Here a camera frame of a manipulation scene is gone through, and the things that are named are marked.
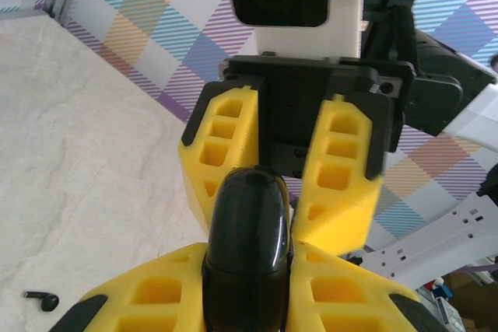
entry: earbud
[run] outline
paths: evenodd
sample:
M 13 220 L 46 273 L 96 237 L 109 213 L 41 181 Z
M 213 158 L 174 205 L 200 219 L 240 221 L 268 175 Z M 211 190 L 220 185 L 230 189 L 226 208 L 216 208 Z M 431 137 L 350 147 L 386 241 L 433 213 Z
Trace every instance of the earbud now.
M 26 299 L 41 299 L 41 309 L 46 312 L 54 311 L 59 304 L 59 298 L 48 292 L 24 292 Z

